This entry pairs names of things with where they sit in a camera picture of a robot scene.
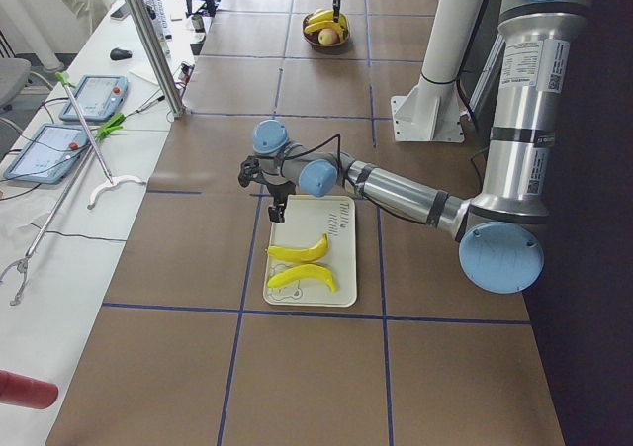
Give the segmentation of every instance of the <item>brown bowl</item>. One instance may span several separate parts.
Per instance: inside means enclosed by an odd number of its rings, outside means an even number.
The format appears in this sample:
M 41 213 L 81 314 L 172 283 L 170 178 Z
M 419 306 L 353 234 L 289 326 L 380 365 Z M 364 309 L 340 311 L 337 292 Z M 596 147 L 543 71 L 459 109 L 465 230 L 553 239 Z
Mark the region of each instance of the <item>brown bowl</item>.
M 308 41 L 311 45 L 313 45 L 314 47 L 332 48 L 332 47 L 339 47 L 341 45 L 344 45 L 345 43 L 347 43 L 347 41 L 349 41 L 349 21 L 347 21 L 347 26 L 348 26 L 347 29 L 343 29 L 343 39 L 337 42 L 336 44 L 331 44 L 331 45 L 321 44 L 318 41 L 318 31 L 314 31 L 313 33 L 310 33 L 310 34 L 304 33 L 304 29 L 308 25 L 308 19 L 311 18 L 312 15 L 313 13 L 308 14 L 302 21 L 302 25 L 301 25 L 301 34 L 304 35 L 304 39 Z

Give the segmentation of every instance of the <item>yellow banana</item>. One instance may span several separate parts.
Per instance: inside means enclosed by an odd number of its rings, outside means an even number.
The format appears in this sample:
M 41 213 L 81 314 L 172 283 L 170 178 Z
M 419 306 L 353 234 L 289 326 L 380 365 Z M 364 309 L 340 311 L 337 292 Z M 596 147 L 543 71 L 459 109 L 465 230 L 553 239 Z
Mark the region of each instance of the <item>yellow banana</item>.
M 329 249 L 327 233 L 310 248 L 286 248 L 284 246 L 270 245 L 266 252 L 268 256 L 277 260 L 290 261 L 291 263 L 310 263 L 323 258 Z
M 324 266 L 315 265 L 314 263 L 293 266 L 286 271 L 277 273 L 268 280 L 266 286 L 273 290 L 279 289 L 305 278 L 314 278 L 325 283 L 333 293 L 338 291 L 333 273 Z
M 308 18 L 308 24 L 319 23 L 320 21 L 334 21 L 334 10 L 332 9 L 317 9 Z M 344 14 L 338 15 L 338 22 L 343 28 L 347 28 L 347 18 Z
M 308 24 L 304 27 L 304 34 L 311 34 L 325 28 L 334 29 L 338 34 L 338 38 L 343 41 L 345 37 L 345 30 L 339 23 L 335 23 L 333 21 L 318 21 L 314 24 Z

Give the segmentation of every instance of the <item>computer mouse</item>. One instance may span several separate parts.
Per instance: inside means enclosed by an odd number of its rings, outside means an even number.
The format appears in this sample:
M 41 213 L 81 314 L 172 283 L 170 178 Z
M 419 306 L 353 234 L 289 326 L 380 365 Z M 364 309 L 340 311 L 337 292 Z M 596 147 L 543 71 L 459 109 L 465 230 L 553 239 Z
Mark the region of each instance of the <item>computer mouse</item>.
M 132 53 L 124 48 L 115 47 L 110 51 L 110 58 L 112 60 L 125 60 L 126 58 L 131 57 Z

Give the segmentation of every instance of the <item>red cylinder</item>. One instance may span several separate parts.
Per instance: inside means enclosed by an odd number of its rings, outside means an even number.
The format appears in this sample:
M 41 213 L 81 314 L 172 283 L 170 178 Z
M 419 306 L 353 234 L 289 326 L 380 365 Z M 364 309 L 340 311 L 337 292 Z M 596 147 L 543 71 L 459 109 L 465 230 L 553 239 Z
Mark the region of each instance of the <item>red cylinder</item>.
M 0 370 L 0 403 L 44 409 L 57 400 L 57 385 Z

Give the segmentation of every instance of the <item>fruit bowl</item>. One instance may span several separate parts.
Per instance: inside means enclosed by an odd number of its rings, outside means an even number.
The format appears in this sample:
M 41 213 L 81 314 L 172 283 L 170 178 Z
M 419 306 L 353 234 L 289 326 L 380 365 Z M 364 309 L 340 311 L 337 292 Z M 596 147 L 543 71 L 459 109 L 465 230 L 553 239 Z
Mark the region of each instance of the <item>fruit bowl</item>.
M 331 10 L 316 10 L 313 13 L 308 14 L 302 21 L 302 34 L 304 35 L 304 39 L 315 47 L 325 48 L 339 47 L 349 41 L 350 33 L 347 18 L 341 13 L 338 17 L 338 23 L 335 23 L 333 21 L 332 14 L 333 12 Z M 319 29 L 311 31 L 310 26 L 312 26 L 312 28 Z M 318 34 L 320 31 L 327 28 L 337 29 L 337 32 L 339 33 L 339 39 L 333 44 L 322 44 L 318 40 Z

